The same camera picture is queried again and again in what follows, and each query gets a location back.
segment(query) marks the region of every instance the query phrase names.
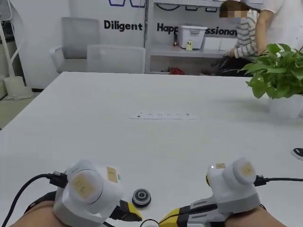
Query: striped shirt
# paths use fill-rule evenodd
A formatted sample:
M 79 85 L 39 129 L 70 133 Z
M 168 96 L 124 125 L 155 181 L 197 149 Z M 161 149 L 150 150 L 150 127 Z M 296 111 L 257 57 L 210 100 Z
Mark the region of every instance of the striped shirt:
M 258 16 L 259 13 L 257 11 L 250 9 L 246 18 L 241 18 L 240 23 L 237 25 L 238 42 L 234 52 L 236 58 L 257 56 L 258 49 L 255 32 Z

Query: white chair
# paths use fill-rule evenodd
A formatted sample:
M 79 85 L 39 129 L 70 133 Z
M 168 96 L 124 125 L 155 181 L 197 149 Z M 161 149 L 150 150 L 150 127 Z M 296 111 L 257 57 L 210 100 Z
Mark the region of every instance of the white chair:
M 142 47 L 90 45 L 87 60 L 87 72 L 145 72 L 145 49 Z
M 86 72 L 87 47 L 101 41 L 99 20 L 63 17 L 61 23 L 62 46 L 50 50 L 57 72 Z

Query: white table surface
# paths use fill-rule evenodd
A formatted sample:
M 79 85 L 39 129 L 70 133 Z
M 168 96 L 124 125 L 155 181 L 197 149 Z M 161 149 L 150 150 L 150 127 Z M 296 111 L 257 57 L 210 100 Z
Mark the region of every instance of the white table surface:
M 242 78 L 63 73 L 0 132 L 0 220 L 32 176 L 79 159 L 120 168 L 125 199 L 150 191 L 143 218 L 211 196 L 209 164 L 249 158 L 265 177 L 303 177 L 303 119 L 274 119 Z M 140 111 L 189 112 L 199 120 L 131 120 Z M 11 221 L 55 190 L 47 180 L 22 195 Z M 262 203 L 290 227 L 302 226 L 303 183 L 259 187 Z M 139 223 L 117 226 L 138 227 Z

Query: small figurine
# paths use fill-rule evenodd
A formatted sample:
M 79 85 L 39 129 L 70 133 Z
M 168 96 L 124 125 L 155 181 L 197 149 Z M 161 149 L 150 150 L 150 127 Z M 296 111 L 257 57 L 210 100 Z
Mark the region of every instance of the small figurine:
M 186 50 L 187 51 L 192 51 L 193 50 L 193 41 L 192 40 L 187 41 Z

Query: white flower pot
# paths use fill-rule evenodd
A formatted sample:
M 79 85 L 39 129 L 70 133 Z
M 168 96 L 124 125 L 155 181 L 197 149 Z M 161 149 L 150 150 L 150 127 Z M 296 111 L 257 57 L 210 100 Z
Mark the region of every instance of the white flower pot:
M 269 112 L 276 117 L 297 118 L 303 110 L 303 96 L 293 95 L 290 98 L 276 98 L 269 101 Z

